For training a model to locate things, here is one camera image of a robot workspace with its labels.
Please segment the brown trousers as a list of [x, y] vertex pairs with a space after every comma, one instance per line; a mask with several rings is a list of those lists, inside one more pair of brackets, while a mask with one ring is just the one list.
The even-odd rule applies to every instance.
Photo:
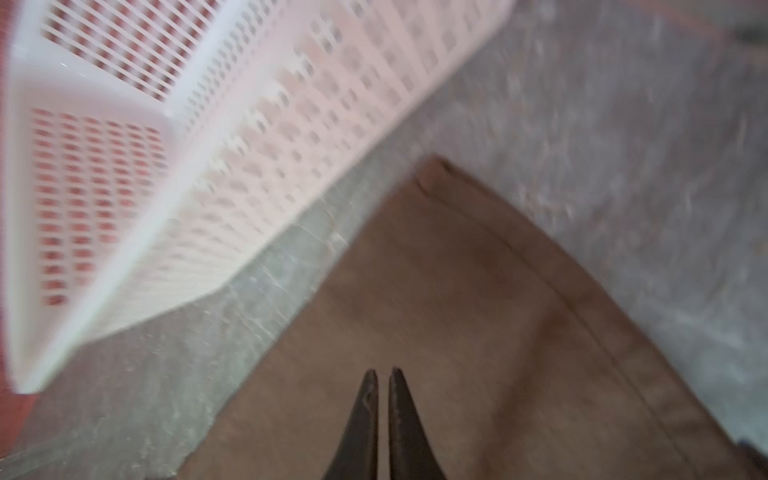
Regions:
[[426, 160], [227, 402], [182, 479], [323, 479], [363, 376], [405, 376], [446, 479], [763, 479], [607, 292], [525, 216]]

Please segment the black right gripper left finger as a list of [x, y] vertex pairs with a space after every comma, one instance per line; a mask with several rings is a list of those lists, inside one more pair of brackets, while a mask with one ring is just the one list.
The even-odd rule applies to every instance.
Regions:
[[378, 471], [379, 386], [365, 372], [348, 422], [324, 480], [374, 480]]

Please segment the white plastic basket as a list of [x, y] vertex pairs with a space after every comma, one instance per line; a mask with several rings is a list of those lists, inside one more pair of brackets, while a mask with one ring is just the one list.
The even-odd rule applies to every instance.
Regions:
[[6, 372], [219, 289], [510, 1], [19, 1], [3, 72]]

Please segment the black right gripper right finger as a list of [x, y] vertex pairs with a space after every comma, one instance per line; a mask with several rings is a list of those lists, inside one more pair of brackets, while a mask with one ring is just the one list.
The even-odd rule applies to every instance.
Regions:
[[389, 468], [392, 480], [446, 480], [427, 439], [413, 397], [400, 368], [388, 389]]

